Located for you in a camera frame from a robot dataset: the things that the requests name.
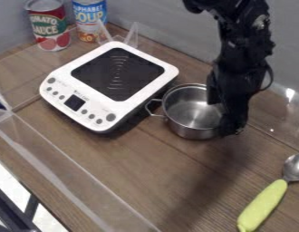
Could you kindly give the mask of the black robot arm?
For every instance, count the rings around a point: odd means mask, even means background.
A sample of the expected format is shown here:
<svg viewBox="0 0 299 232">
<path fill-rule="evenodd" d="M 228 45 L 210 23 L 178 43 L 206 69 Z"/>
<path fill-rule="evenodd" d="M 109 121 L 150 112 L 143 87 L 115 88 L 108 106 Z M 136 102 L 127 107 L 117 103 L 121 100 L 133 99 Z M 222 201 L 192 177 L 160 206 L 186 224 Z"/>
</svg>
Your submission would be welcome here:
<svg viewBox="0 0 299 232">
<path fill-rule="evenodd" d="M 207 77 L 207 102 L 224 113 L 219 134 L 238 134 L 250 116 L 250 100 L 274 82 L 267 57 L 274 53 L 267 0 L 183 0 L 194 14 L 208 12 L 218 22 L 222 43 Z"/>
</svg>

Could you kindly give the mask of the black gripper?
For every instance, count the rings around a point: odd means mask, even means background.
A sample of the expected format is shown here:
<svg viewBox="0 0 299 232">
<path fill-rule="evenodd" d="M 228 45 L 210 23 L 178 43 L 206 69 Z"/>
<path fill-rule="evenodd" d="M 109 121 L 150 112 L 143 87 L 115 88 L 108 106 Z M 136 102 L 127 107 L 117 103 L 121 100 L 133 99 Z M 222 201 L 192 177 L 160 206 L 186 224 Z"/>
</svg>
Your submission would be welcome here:
<svg viewBox="0 0 299 232">
<path fill-rule="evenodd" d="M 222 52 L 207 77 L 207 102 L 224 108 L 219 125 L 222 137 L 239 134 L 248 121 L 251 98 L 262 91 L 267 58 Z"/>
</svg>

